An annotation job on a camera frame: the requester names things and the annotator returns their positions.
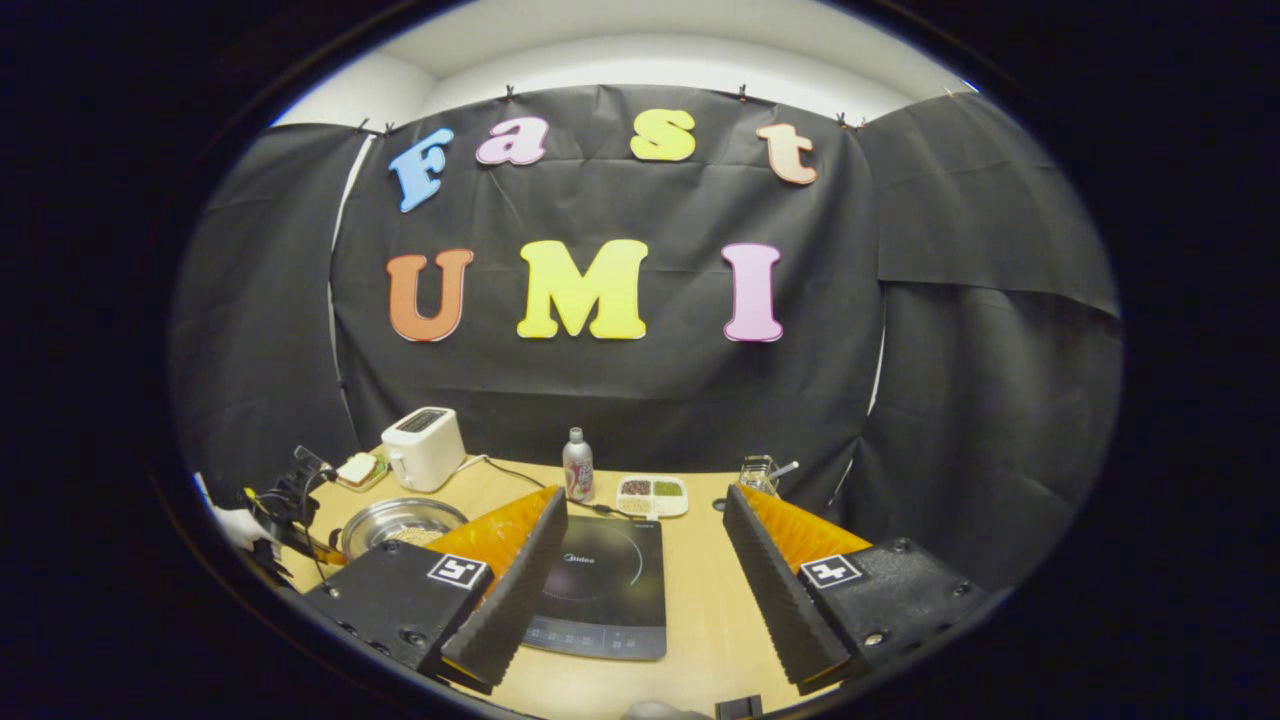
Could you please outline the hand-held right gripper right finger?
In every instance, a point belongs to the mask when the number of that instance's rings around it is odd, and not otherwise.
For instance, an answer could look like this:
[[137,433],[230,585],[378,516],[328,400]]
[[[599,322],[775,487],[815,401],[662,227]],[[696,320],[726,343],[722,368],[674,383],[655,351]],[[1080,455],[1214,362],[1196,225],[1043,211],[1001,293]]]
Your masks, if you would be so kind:
[[801,694],[922,659],[998,600],[914,539],[874,544],[740,483],[726,492],[723,524],[783,674]]

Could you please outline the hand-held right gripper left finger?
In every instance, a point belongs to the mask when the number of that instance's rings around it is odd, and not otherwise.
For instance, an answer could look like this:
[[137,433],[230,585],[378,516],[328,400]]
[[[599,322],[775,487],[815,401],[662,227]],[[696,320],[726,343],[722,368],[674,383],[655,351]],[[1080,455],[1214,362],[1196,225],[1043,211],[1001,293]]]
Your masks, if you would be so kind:
[[568,528],[548,486],[420,547],[387,539],[303,593],[340,630],[431,679],[489,694],[524,643]]

